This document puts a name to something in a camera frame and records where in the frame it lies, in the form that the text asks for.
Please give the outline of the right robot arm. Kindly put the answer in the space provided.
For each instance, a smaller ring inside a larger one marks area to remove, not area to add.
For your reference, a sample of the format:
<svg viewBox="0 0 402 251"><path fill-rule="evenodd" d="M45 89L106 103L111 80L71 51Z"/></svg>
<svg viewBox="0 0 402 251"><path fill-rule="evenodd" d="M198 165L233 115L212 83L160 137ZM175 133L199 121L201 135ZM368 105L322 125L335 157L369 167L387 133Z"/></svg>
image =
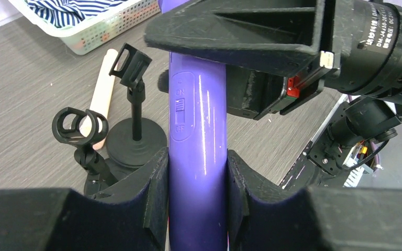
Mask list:
<svg viewBox="0 0 402 251"><path fill-rule="evenodd" d="M382 1L159 1L148 46L226 65L227 112L286 115L325 87L353 95L308 156L328 174L343 152L402 122L402 7Z"/></svg>

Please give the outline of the purple microphone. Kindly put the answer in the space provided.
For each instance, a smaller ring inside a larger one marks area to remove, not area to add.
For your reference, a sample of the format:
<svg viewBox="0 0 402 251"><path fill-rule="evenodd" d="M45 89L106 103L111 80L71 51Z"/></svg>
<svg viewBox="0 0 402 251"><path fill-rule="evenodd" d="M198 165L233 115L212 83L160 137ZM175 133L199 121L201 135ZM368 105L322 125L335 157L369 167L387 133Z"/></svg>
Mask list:
<svg viewBox="0 0 402 251"><path fill-rule="evenodd" d="M226 67L169 55L170 250L227 250Z"/></svg>

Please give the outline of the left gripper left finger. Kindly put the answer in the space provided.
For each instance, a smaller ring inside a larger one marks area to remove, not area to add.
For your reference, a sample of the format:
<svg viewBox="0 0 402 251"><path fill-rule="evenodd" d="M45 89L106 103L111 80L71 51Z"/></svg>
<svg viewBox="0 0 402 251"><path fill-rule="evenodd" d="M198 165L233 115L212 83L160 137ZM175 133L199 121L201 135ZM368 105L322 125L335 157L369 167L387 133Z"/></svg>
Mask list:
<svg viewBox="0 0 402 251"><path fill-rule="evenodd" d="M0 250L165 250L168 149L114 185L0 189Z"/></svg>

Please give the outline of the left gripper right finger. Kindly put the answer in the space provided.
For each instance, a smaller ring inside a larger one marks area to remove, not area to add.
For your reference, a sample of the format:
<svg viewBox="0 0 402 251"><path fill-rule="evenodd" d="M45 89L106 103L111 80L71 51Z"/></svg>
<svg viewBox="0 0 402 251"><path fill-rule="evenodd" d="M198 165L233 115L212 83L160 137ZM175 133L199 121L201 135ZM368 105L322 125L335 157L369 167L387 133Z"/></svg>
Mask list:
<svg viewBox="0 0 402 251"><path fill-rule="evenodd" d="M227 153L231 250L402 250L402 189L290 192Z"/></svg>

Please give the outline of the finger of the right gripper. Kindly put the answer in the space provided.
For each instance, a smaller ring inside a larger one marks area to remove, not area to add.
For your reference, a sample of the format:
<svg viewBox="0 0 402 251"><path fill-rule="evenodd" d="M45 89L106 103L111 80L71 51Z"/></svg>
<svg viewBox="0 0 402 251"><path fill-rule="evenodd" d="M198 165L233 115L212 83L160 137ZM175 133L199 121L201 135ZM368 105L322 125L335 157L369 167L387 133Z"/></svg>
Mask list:
<svg viewBox="0 0 402 251"><path fill-rule="evenodd" d="M153 48L278 76L319 54L324 1L189 1L152 20Z"/></svg>
<svg viewBox="0 0 402 251"><path fill-rule="evenodd" d="M226 66L227 113L260 120L288 105L287 77Z"/></svg>

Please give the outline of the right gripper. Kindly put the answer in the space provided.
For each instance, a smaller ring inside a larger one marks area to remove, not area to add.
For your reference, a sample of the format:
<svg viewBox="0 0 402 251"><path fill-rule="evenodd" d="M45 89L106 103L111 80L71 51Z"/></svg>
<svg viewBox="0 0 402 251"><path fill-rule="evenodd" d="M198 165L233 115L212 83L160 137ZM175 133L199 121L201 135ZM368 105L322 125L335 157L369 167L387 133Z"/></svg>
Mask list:
<svg viewBox="0 0 402 251"><path fill-rule="evenodd" d="M333 67L320 81L351 96L396 104L402 115L402 7L372 1L327 1L321 40Z"/></svg>

